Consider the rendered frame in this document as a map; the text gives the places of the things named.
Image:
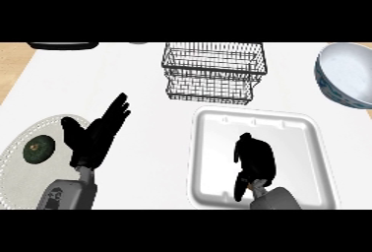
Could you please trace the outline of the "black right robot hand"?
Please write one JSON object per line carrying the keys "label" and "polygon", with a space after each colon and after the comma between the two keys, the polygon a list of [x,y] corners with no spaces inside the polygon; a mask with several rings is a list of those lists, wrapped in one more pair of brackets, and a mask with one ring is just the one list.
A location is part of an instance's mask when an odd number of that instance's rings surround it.
{"label": "black right robot hand", "polygon": [[254,139],[250,133],[244,133],[235,143],[234,162],[241,162],[241,172],[234,187],[234,199],[240,202],[254,180],[265,179],[263,187],[266,188],[272,185],[276,176],[275,155],[271,145]]}

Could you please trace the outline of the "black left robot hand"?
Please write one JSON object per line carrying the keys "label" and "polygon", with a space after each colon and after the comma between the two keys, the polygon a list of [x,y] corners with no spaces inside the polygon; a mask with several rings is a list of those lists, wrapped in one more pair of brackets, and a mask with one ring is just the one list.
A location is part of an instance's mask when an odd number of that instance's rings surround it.
{"label": "black left robot hand", "polygon": [[101,166],[116,136],[132,114],[127,99],[126,94],[118,95],[104,116],[90,123],[87,128],[83,128],[71,117],[65,116],[61,119],[64,143],[73,150],[70,165],[74,168],[85,166],[96,169]]}

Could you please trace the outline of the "blue and white bowl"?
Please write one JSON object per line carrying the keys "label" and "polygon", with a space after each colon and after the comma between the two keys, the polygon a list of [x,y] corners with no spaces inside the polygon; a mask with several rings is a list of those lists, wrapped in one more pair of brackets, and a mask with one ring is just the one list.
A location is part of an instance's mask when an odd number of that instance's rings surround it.
{"label": "blue and white bowl", "polygon": [[315,76],[325,97],[338,104],[372,110],[372,49],[335,42],[321,51]]}

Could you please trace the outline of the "white round placemat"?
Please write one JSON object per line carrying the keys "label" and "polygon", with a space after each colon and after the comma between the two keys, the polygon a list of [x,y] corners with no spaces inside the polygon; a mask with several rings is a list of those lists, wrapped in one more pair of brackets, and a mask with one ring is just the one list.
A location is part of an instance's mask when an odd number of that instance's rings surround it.
{"label": "white round placemat", "polygon": [[[70,165],[73,150],[64,143],[62,118],[64,115],[56,115],[37,122],[0,155],[0,210],[37,210],[52,182],[80,178],[77,168]],[[24,160],[24,147],[39,135],[54,138],[55,151],[45,162],[30,164]]]}

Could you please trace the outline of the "white foam tray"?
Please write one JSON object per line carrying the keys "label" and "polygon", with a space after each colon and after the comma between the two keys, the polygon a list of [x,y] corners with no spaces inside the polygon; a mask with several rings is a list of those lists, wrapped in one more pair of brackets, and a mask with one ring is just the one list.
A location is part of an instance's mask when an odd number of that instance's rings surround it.
{"label": "white foam tray", "polygon": [[198,209],[247,209],[266,181],[281,209],[334,210],[338,199],[315,120],[287,112],[203,107],[194,116],[188,197]]}

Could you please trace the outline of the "dark green round fruit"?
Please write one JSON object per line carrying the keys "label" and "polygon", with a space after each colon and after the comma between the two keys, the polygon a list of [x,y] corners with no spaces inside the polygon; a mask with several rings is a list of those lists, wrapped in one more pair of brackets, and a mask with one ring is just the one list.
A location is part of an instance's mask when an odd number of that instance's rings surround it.
{"label": "dark green round fruit", "polygon": [[39,135],[24,147],[24,160],[30,164],[45,162],[55,151],[55,140],[49,135]]}

